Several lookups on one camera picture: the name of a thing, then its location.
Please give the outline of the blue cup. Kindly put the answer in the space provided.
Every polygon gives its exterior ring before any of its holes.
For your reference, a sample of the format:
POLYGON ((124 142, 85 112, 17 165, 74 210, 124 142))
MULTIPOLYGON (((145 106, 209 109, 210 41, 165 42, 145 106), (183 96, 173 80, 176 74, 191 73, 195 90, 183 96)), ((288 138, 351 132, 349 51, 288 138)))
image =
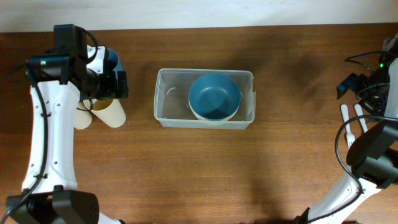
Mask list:
POLYGON ((108 62, 106 65, 109 69, 116 72, 124 70, 119 55, 113 49, 108 49, 108 62))

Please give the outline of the cream cup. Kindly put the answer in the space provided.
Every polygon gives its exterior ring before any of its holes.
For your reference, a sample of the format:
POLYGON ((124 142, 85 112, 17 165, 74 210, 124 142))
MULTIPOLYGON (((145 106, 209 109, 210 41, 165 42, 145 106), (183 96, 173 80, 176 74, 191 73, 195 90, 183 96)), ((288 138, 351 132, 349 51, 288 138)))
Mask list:
POLYGON ((126 114, 118 99, 84 100, 83 104, 110 128, 119 128, 126 121, 126 114))
POLYGON ((91 124, 91 122, 92 115, 90 111, 82 102, 79 102, 75 113, 74 128, 85 129, 91 124))

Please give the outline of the blue bowl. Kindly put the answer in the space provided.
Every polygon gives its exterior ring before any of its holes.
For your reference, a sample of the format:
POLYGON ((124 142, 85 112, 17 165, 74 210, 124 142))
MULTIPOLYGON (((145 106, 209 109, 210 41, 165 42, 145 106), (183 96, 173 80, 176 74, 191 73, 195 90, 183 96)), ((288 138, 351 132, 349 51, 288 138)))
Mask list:
POLYGON ((197 78, 188 92, 188 104, 208 119, 223 119, 239 109, 241 91, 230 77, 209 73, 197 78))

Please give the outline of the cream bowl front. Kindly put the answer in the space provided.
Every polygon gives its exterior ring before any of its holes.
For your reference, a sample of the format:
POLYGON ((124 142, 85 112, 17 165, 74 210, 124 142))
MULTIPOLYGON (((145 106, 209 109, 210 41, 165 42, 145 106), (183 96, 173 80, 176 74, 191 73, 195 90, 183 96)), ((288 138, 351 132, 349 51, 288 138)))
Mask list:
POLYGON ((204 121, 204 120, 200 120, 202 122, 204 122, 205 124, 208 124, 210 126, 219 126, 227 121, 204 121))

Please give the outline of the cream bowl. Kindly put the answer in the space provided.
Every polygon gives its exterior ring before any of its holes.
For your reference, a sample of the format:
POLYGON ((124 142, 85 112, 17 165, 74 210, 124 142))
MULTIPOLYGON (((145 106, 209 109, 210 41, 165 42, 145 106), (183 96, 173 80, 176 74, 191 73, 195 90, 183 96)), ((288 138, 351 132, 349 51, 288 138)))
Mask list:
POLYGON ((205 118, 205 117, 199 115, 198 113, 196 113, 195 110, 193 109, 193 107, 191 106, 190 103, 189 103, 188 105, 189 105, 189 108, 191 109, 193 115, 194 115, 198 120, 204 120, 204 121, 228 121, 228 120, 230 120, 230 119, 237 113, 237 111, 238 111, 238 110, 236 110, 233 114, 231 114, 230 116, 227 116, 226 118, 223 118, 223 119, 208 119, 208 118, 205 118))
POLYGON ((204 121, 204 120, 200 120, 202 122, 204 122, 205 124, 208 124, 210 126, 219 126, 227 121, 204 121))

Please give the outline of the cream bowl back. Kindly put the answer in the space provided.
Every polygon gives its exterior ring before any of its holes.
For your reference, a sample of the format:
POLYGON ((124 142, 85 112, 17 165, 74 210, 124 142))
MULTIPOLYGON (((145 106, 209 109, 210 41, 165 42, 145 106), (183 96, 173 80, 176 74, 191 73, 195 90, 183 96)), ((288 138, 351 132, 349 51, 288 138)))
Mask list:
POLYGON ((189 105, 189 108, 191 109, 193 115, 194 115, 198 120, 204 120, 204 121, 228 121, 228 120, 230 120, 230 119, 237 113, 237 111, 238 111, 238 110, 236 110, 233 114, 231 114, 230 116, 227 116, 226 118, 223 118, 223 119, 208 119, 208 118, 205 118, 205 117, 199 115, 198 113, 196 113, 195 110, 193 109, 193 107, 191 106, 190 103, 189 103, 188 105, 189 105))

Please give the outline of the left arm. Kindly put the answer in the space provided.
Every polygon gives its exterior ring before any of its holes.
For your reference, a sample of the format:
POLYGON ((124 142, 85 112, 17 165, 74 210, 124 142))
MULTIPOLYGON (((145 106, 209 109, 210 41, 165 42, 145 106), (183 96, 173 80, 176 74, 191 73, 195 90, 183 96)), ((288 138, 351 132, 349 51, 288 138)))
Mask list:
POLYGON ((77 189, 73 134, 79 103, 128 96, 117 53, 87 41, 73 24, 54 27, 54 47, 25 62, 33 128, 30 160, 19 195, 6 200, 4 218, 18 223, 112 223, 95 194, 77 189))

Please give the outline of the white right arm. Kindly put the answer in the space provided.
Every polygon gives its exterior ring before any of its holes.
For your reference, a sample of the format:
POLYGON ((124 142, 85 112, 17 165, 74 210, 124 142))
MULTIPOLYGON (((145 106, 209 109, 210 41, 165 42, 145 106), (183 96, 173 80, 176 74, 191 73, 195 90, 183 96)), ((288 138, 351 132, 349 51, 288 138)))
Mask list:
POLYGON ((354 118, 340 106, 343 124, 335 143, 345 133, 348 153, 345 161, 338 148, 335 154, 344 176, 295 223, 346 223, 367 198, 397 184, 397 151, 391 148, 397 141, 397 36, 386 39, 377 54, 379 68, 370 76, 352 73, 336 87, 338 98, 351 90, 359 100, 354 118))

